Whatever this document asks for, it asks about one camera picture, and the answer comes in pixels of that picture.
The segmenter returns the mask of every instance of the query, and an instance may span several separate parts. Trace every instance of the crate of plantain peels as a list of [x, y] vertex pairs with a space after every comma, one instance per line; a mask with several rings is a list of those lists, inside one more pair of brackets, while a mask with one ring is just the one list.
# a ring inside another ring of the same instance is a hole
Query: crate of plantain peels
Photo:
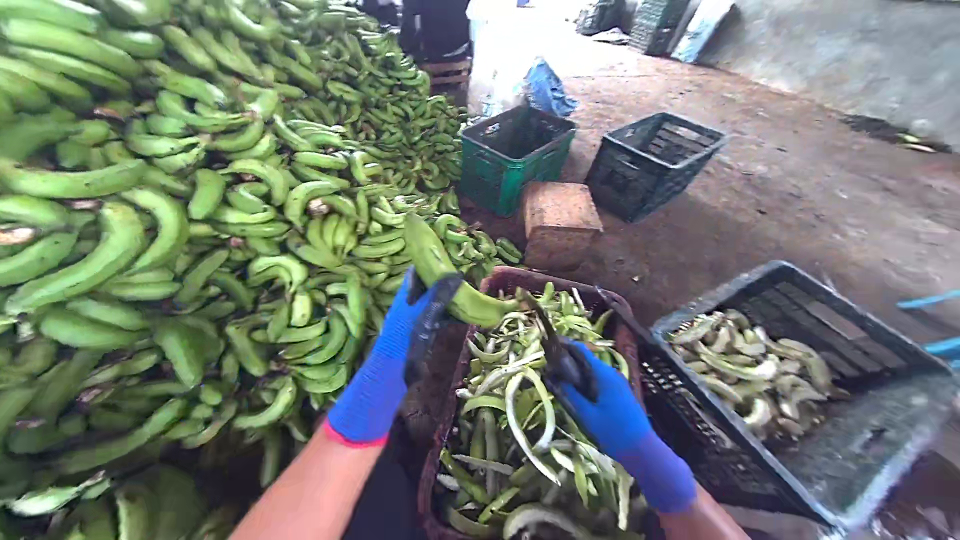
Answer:
[[957, 390], [938, 358], [784, 261], [651, 334], [648, 412], [713, 497], [837, 529], [871, 517]]
[[[498, 266], [480, 290], [514, 297], [518, 288], [533, 293], [558, 334], [587, 342], [640, 398], [636, 340], [593, 287]], [[583, 436], [540, 379], [535, 319], [521, 307], [492, 330], [467, 333], [420, 477], [418, 510], [433, 540], [547, 528], [639, 538], [645, 504], [633, 479]]]

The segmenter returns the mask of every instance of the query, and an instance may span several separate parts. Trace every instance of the person's arm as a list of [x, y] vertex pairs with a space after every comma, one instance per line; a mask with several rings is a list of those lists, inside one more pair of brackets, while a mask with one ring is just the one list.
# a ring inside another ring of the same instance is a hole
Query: person's arm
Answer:
[[636, 479], [647, 503], [660, 515], [667, 540], [747, 540], [749, 537], [650, 426], [630, 384], [583, 343], [570, 352], [582, 356], [596, 377], [591, 402], [568, 383], [559, 385], [564, 405], [600, 450]]
[[247, 513], [231, 540], [342, 537], [382, 451], [383, 445], [344, 444], [324, 423]]
[[444, 278], [414, 298], [416, 279], [409, 270], [363, 367], [306, 448], [247, 513], [231, 540], [343, 536], [407, 393], [404, 370], [411, 345], [416, 346], [414, 356], [429, 348], [438, 320], [462, 281]]
[[689, 538], [721, 538], [749, 540], [747, 533], [733, 520], [727, 510], [697, 485], [697, 498], [685, 511], [672, 514], [660, 512], [660, 526], [668, 540]]

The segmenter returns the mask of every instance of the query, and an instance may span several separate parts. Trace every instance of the red glove cuff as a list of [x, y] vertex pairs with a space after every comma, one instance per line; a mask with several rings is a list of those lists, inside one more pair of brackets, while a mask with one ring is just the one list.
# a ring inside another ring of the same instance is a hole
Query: red glove cuff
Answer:
[[361, 449], [361, 448], [374, 448], [374, 447], [383, 447], [387, 445], [387, 439], [390, 438], [390, 434], [386, 434], [379, 439], [374, 439], [373, 441], [364, 441], [364, 442], [354, 442], [346, 439], [343, 435], [338, 433], [332, 426], [330, 426], [329, 420], [324, 420], [324, 424], [320, 427], [324, 432], [327, 438], [331, 441], [340, 443], [347, 448]]

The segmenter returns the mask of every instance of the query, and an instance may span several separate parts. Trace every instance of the plastic crate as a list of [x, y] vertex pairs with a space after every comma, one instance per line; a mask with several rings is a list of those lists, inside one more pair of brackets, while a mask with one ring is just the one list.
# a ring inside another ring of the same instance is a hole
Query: plastic crate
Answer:
[[[755, 438], [667, 344], [701, 313], [735, 308], [771, 337], [810, 345], [845, 401], [799, 441]], [[642, 367], [657, 432], [721, 503], [805, 516], [838, 529], [866, 523], [947, 420], [957, 380], [924, 352], [784, 261], [744, 274], [652, 329], [661, 354]]]
[[[513, 294], [517, 287], [523, 287], [528, 291], [541, 293], [548, 282], [553, 282], [558, 292], [562, 290], [571, 291], [576, 288], [580, 291], [580, 297], [583, 299], [587, 309], [594, 311], [597, 309], [606, 309], [603, 299], [600, 298], [600, 295], [597, 294], [594, 287], [582, 283], [551, 278], [544, 274], [521, 270], [519, 268], [511, 268], [509, 266], [497, 266], [494, 268], [493, 272], [480, 284], [480, 290], [491, 296], [498, 295], [501, 290], [504, 291], [504, 293]], [[613, 294], [613, 297], [623, 302], [625, 306], [627, 305], [619, 295]], [[477, 327], [471, 326], [467, 331], [467, 339], [472, 339], [477, 331]], [[607, 325], [605, 334], [612, 337], [616, 342], [616, 350], [627, 359], [627, 363], [630, 365], [630, 385], [633, 387], [637, 399], [641, 400], [642, 396], [640, 392], [642, 384], [640, 382], [640, 368], [636, 360], [636, 339], [634, 335], [625, 325], [620, 324], [619, 319], [615, 316], [611, 318], [611, 322]], [[437, 431], [434, 434], [433, 449], [430, 451], [430, 454], [427, 455], [426, 462], [423, 466], [423, 473], [420, 476], [417, 507], [423, 528], [426, 530], [427, 538], [430, 540], [472, 540], [471, 537], [448, 526], [444, 518], [436, 515], [436, 508], [434, 507], [437, 472], [441, 467], [440, 450], [442, 450], [446, 444], [446, 438], [450, 434], [450, 429], [453, 427], [453, 421], [456, 418], [457, 409], [459, 408], [455, 392], [457, 388], [463, 385], [464, 376], [469, 371], [471, 358], [473, 358], [473, 355], [467, 348], [465, 341], [464, 349], [460, 353], [460, 359], [457, 361], [457, 367], [453, 372], [453, 383], [446, 396], [443, 420], [437, 426]]]
[[660, 112], [604, 135], [587, 184], [597, 205], [634, 222], [683, 192], [725, 144], [716, 130]]
[[580, 10], [577, 17], [577, 34], [595, 36], [613, 26], [623, 10], [623, 3], [616, 0], [594, 0]]
[[630, 46], [653, 57], [670, 52], [670, 42], [690, 0], [643, 0], [634, 15]]
[[560, 178], [576, 128], [569, 120], [521, 106], [465, 129], [458, 192], [501, 217], [512, 215], [527, 183]]

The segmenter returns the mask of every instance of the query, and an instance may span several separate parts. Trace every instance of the blue work glove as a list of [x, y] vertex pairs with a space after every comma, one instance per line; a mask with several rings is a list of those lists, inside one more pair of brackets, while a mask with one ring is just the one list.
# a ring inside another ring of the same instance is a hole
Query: blue work glove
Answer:
[[443, 278], [418, 297], [422, 282], [412, 266], [407, 270], [373, 350], [326, 416], [328, 434], [349, 446], [386, 444], [407, 393], [408, 362], [415, 370], [422, 365], [446, 305], [462, 281], [459, 276]]
[[660, 440], [647, 413], [620, 372], [603, 363], [586, 345], [571, 344], [593, 370], [598, 397], [592, 403], [570, 383], [558, 387], [576, 419], [600, 450], [615, 459], [659, 512], [682, 512], [697, 497], [697, 481], [686, 462]]

